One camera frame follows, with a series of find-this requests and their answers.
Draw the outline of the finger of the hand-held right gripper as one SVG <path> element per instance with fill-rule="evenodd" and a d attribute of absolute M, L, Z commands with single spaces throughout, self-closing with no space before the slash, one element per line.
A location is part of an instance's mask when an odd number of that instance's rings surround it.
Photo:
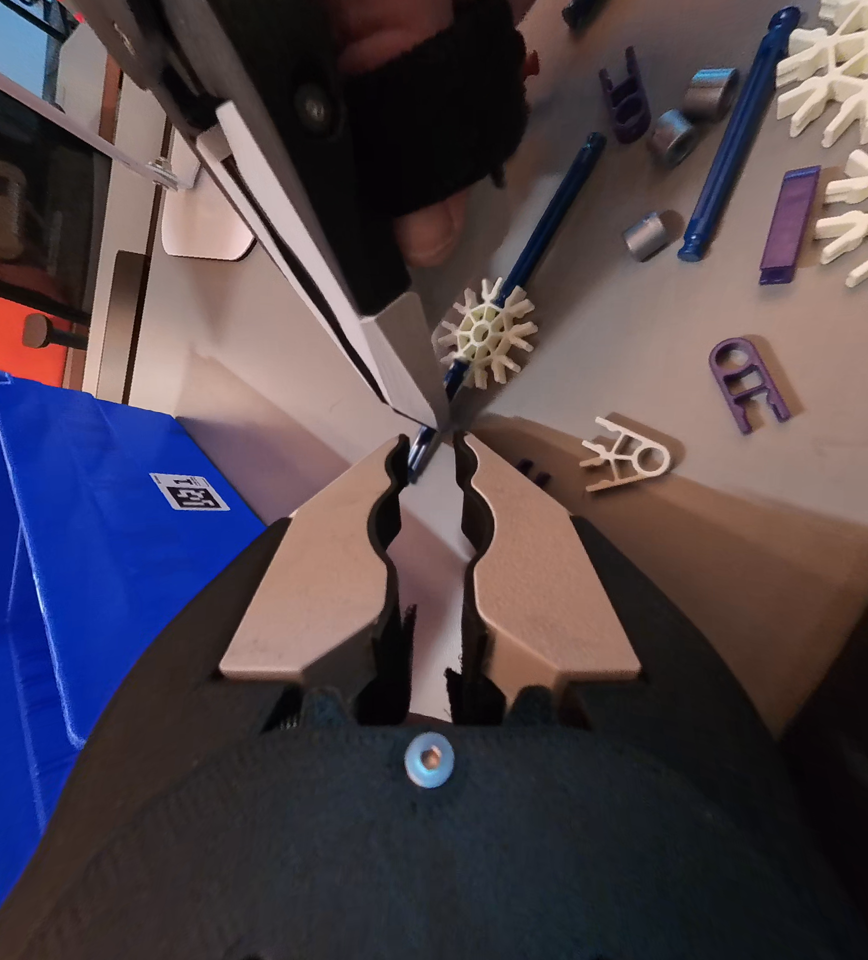
<path fill-rule="evenodd" d="M 393 410 L 423 426 L 446 426 L 450 419 L 449 402 L 418 294 L 408 290 L 375 313 L 366 313 L 358 307 L 280 136 L 273 133 L 272 149 L 264 151 L 234 102 L 223 102 L 217 108 L 216 116 L 236 152 L 243 173 L 249 170 L 246 138 L 248 135 L 253 138 L 260 154 L 305 223 L 308 233 L 317 242 L 322 256 L 330 262 L 332 273 L 343 282 L 350 300 L 363 315 L 371 354 L 396 405 Z"/>
<path fill-rule="evenodd" d="M 397 409 L 371 352 L 363 315 L 249 134 L 246 146 L 248 173 L 243 173 L 223 126 L 210 127 L 194 142 L 206 171 L 332 343 L 380 402 Z"/>

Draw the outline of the blue storage bin with tag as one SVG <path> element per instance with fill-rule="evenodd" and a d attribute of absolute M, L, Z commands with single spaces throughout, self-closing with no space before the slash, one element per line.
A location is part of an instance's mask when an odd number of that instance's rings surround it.
<path fill-rule="evenodd" d="M 262 529 L 173 416 L 0 370 L 0 906 L 119 685 Z"/>

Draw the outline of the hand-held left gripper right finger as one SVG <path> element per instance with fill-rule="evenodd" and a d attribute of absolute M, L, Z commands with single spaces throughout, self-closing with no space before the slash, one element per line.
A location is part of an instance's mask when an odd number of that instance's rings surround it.
<path fill-rule="evenodd" d="M 455 711 L 507 711 L 523 690 L 627 682 L 641 662 L 572 514 L 470 433 L 454 438 L 464 572 Z"/>

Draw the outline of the person's right hand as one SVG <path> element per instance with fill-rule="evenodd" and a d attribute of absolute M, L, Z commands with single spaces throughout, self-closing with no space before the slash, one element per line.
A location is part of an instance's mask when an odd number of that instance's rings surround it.
<path fill-rule="evenodd" d="M 328 1 L 328 19 L 340 47 L 342 72 L 373 71 L 450 27 L 451 1 Z M 443 263 L 457 246 L 467 193 L 456 194 L 397 219 L 394 233 L 409 266 Z"/>

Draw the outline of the grey fan connector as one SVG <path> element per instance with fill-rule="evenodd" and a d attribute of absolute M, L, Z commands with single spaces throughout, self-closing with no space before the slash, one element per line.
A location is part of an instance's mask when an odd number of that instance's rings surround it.
<path fill-rule="evenodd" d="M 586 494 L 652 481 L 671 472 L 673 456 L 663 443 L 605 416 L 597 415 L 594 424 L 597 435 L 582 441 L 586 457 L 579 462 Z"/>

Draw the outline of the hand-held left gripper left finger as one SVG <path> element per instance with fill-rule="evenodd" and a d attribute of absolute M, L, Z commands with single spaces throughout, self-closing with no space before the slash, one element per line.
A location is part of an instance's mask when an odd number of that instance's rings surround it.
<path fill-rule="evenodd" d="M 332 688 L 356 711 L 407 711 L 411 619 L 388 547 L 402 529 L 398 435 L 290 516 L 220 661 L 224 678 Z"/>

